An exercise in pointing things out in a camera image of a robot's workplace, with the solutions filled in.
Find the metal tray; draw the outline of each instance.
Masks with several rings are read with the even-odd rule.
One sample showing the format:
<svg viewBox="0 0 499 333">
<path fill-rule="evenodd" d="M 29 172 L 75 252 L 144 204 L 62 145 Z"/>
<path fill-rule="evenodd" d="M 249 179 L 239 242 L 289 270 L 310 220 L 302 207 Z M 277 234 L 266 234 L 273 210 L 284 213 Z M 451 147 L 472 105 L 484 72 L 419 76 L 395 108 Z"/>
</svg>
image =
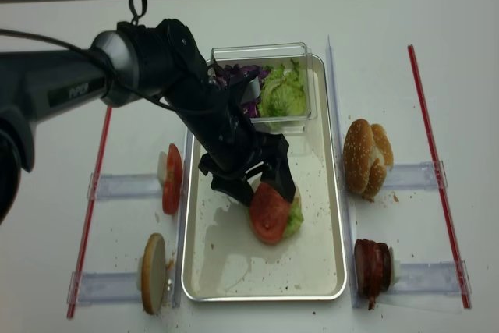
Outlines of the metal tray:
<svg viewBox="0 0 499 333">
<path fill-rule="evenodd" d="M 210 188 L 211 177 L 197 167 L 204 150 L 192 142 L 182 266 L 182 287 L 190 299 L 330 300 L 345 289 L 324 64 L 315 55 L 311 61 L 317 117 L 307 121 L 305 133 L 286 136 L 305 217 L 292 238 L 277 246 L 261 243 L 250 228 L 246 208 Z"/>
</svg>

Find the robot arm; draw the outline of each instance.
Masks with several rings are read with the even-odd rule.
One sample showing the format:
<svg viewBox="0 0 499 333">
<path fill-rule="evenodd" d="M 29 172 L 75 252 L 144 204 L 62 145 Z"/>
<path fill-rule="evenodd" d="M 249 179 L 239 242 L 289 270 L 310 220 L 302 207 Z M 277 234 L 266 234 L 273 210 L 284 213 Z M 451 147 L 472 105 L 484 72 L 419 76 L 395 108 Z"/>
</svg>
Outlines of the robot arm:
<svg viewBox="0 0 499 333">
<path fill-rule="evenodd" d="M 143 14 L 146 7 L 143 0 Z M 291 202 L 288 142 L 257 132 L 239 105 L 258 72 L 221 87 L 185 25 L 164 19 L 146 28 L 138 25 L 133 0 L 130 8 L 134 20 L 99 34 L 89 50 L 0 54 L 0 222 L 15 199 L 20 169 L 33 169 L 36 124 L 96 98 L 121 107 L 145 97 L 173 109 L 207 151 L 199 168 L 212 173 L 212 189 L 250 205 L 248 178 L 262 173 Z M 161 97 L 169 106 L 159 104 Z"/>
</svg>

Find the green lettuce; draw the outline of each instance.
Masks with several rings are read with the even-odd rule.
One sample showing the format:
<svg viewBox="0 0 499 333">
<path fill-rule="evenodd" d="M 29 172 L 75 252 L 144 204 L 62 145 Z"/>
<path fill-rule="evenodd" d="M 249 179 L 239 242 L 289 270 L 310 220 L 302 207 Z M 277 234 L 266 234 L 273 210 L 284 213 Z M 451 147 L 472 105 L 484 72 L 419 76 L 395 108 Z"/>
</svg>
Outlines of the green lettuce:
<svg viewBox="0 0 499 333">
<path fill-rule="evenodd" d="M 299 202 L 299 198 L 296 197 L 293 200 L 293 203 L 291 203 L 291 207 L 289 208 L 288 224 L 286 225 L 286 229 L 284 230 L 282 238 L 288 238 L 298 232 L 299 227 L 302 226 L 302 222 L 302 207 Z"/>
<path fill-rule="evenodd" d="M 292 69 L 284 73 L 281 64 L 265 78 L 260 95 L 260 117 L 300 116 L 305 114 L 306 100 L 299 63 L 291 59 Z"/>
</svg>

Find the tray rim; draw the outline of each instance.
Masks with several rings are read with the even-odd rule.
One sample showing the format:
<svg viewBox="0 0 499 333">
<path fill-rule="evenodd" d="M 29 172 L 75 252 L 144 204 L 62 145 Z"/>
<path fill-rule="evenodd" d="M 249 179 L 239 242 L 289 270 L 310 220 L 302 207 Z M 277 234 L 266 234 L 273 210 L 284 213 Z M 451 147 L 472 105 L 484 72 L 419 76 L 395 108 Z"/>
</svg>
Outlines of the tray rim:
<svg viewBox="0 0 499 333">
<path fill-rule="evenodd" d="M 324 85 L 325 85 L 325 91 L 326 95 L 328 96 L 328 78 L 327 78 L 327 72 L 326 72 L 326 65 L 324 64 L 323 59 L 315 54 L 311 54 L 313 60 L 317 61 L 320 64 L 320 69 L 324 73 Z M 328 97 L 326 97 L 326 109 L 327 109 L 327 116 L 326 119 L 323 119 L 323 121 L 327 121 L 327 129 L 329 131 L 329 145 L 331 148 L 331 155 L 333 157 L 333 160 L 331 161 L 331 165 L 333 167 L 332 170 L 332 176 L 333 176 L 333 186 L 334 190 L 336 191 L 335 194 L 335 200 L 336 200 L 336 208 L 338 212 L 338 228 L 339 228 L 339 235 L 340 235 L 340 249 L 341 249 L 341 259 L 342 259 L 342 268 L 343 268 L 343 274 L 345 277 L 343 278 L 343 283 L 340 286 L 339 290 L 331 294 L 329 296 L 209 296 L 209 297 L 199 297 L 193 295 L 191 292 L 189 292 L 187 286 L 186 286 L 186 265 L 185 265 L 185 259 L 186 256 L 188 255 L 186 253 L 186 246 L 185 242 L 183 243 L 183 249 L 182 249 L 182 276 L 181 276 L 181 283 L 182 283 L 182 289 L 186 296 L 194 301 L 194 302 L 275 302 L 275 301 L 317 301 L 317 300 L 333 300 L 337 299 L 344 291 L 347 285 L 348 281 L 348 272 L 347 272 L 347 267 L 346 267 L 346 254 L 345 254 L 345 241 L 343 238 L 343 221 L 342 221 L 342 207 L 340 206 L 340 200 L 339 200 L 339 190 L 338 190 L 338 171 L 337 171 L 337 165 L 335 163 L 334 159 L 334 141 L 332 139 L 333 132 L 331 128 L 331 108 L 330 108 L 330 103 L 328 100 Z M 193 134 L 188 132 L 188 137 L 193 138 Z M 190 203 L 191 203 L 191 189 L 193 187 L 193 152 L 194 152 L 194 147 L 196 146 L 196 142 L 194 139 L 192 139 L 192 143 L 190 145 L 190 150 L 189 150 L 189 185 L 187 187 L 187 200 L 186 200 L 186 223 L 184 227 L 184 238 L 187 238 L 188 236 L 188 227 L 189 227 L 189 208 L 190 208 Z"/>
</svg>

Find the food item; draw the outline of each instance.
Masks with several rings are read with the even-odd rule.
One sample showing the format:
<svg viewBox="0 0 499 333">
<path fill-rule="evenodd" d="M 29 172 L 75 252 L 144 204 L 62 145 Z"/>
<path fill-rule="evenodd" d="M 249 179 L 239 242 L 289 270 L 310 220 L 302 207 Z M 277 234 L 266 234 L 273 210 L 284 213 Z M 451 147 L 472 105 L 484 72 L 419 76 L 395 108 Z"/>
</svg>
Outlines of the food item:
<svg viewBox="0 0 499 333">
<path fill-rule="evenodd" d="M 298 189 L 290 204 L 268 183 L 261 182 L 249 206 L 251 227 L 258 239 L 274 245 L 298 232 L 303 215 Z"/>
<path fill-rule="evenodd" d="M 376 306 L 376 297 L 390 287 L 392 255 L 386 243 L 357 239 L 354 258 L 357 270 L 357 286 L 360 296 L 369 299 L 369 310 Z"/>
<path fill-rule="evenodd" d="M 364 119 L 354 121 L 346 134 L 343 165 L 347 187 L 372 199 L 379 193 L 393 165 L 393 153 L 383 126 L 369 125 Z"/>
<path fill-rule="evenodd" d="M 240 76 L 245 72 L 259 70 L 258 81 L 261 94 L 254 101 L 242 104 L 242 110 L 250 118 L 282 117 L 304 115 L 306 110 L 305 89 L 303 75 L 299 63 L 291 59 L 292 69 L 285 73 L 285 67 L 271 66 L 225 66 L 224 71 L 228 78 Z M 223 86 L 221 75 L 218 82 Z"/>
<path fill-rule="evenodd" d="M 142 304 L 148 314 L 157 314 L 165 291 L 165 240 L 159 233 L 149 237 L 143 252 L 141 270 Z"/>
<path fill-rule="evenodd" d="M 179 149 L 172 143 L 168 148 L 166 180 L 163 187 L 163 212 L 166 214 L 174 214 L 179 209 L 182 177 L 182 158 Z"/>
<path fill-rule="evenodd" d="M 272 69 L 264 82 L 258 111 L 261 117 L 300 116 L 305 114 L 306 99 L 299 63 L 291 60 L 291 72 L 284 66 Z"/>
</svg>

